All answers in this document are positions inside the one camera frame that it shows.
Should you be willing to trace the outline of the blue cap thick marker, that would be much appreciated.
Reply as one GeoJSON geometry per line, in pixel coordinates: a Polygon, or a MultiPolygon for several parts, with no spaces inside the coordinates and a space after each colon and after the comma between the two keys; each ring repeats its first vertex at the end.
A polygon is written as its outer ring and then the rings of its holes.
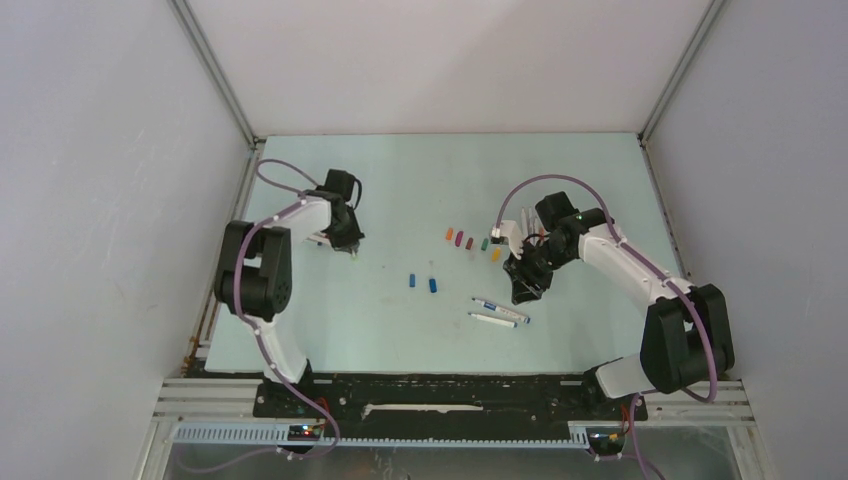
{"type": "Polygon", "coordinates": [[[475,304],[478,304],[479,306],[481,306],[482,308],[484,308],[488,311],[495,312],[496,314],[501,315],[504,320],[509,318],[513,323],[519,322],[519,323],[524,323],[524,324],[528,324],[531,321],[530,317],[527,316],[527,315],[521,314],[519,312],[505,308],[503,306],[497,305],[497,304],[490,302],[488,300],[477,298],[477,297],[472,297],[471,301],[474,302],[475,304]]]}

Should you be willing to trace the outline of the blue cap thin marker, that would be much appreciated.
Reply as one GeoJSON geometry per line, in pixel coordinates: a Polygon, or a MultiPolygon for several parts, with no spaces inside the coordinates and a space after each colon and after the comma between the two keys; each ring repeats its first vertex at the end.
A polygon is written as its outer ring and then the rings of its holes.
{"type": "Polygon", "coordinates": [[[480,322],[498,325],[505,328],[516,328],[518,326],[518,324],[513,320],[502,319],[491,315],[469,312],[468,316],[480,322]]]}

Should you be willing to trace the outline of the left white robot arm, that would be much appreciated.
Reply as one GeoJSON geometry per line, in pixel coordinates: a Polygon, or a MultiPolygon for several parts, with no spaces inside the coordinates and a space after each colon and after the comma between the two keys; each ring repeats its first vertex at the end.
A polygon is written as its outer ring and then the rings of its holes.
{"type": "Polygon", "coordinates": [[[361,195],[360,179],[330,169],[323,183],[299,191],[294,204],[257,222],[233,220],[224,230],[214,296],[249,330],[266,376],[283,383],[277,402],[292,416],[308,414],[316,403],[315,388],[301,380],[309,360],[279,326],[293,293],[293,247],[314,237],[355,256],[365,238],[356,217],[361,195]]]}

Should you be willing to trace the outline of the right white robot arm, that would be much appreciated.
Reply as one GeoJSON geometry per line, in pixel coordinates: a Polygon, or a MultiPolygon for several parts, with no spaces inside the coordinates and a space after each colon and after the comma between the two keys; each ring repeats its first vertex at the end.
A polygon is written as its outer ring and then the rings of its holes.
{"type": "Polygon", "coordinates": [[[687,392],[734,367],[727,304],[718,287],[697,286],[660,268],[626,240],[604,209],[580,211],[564,192],[546,196],[535,211],[542,233],[503,219],[491,230],[491,241],[510,250],[503,269],[513,304],[541,299],[555,271],[580,260],[621,288],[645,315],[638,353],[584,373],[581,402],[588,414],[606,418],[631,394],[687,392]]]}

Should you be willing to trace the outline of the magenta cap marker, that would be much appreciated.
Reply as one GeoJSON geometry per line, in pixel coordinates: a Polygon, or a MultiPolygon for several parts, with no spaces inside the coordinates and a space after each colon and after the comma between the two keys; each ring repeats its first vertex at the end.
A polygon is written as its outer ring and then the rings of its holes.
{"type": "Polygon", "coordinates": [[[535,210],[533,208],[528,207],[526,212],[527,212],[527,219],[526,219],[527,232],[529,234],[536,234],[537,228],[536,228],[535,210]]]}

